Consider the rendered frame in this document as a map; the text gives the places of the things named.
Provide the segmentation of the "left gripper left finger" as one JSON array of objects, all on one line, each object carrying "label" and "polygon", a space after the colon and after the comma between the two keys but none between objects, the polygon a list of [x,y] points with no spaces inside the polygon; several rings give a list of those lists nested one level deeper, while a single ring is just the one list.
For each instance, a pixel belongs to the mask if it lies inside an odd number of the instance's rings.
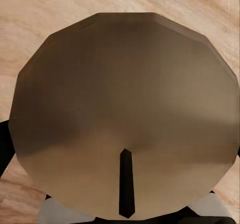
[{"label": "left gripper left finger", "polygon": [[16,154],[8,124],[9,120],[0,122],[0,177]]}]

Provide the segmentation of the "pillar candle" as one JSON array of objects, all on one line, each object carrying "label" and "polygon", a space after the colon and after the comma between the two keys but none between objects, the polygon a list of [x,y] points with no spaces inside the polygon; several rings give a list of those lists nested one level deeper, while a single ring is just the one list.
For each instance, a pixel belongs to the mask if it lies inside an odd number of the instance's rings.
[{"label": "pillar candle", "polygon": [[143,221],[211,193],[234,165],[240,86],[207,36],[156,12],[98,12],[18,73],[8,129],[50,198]]}]

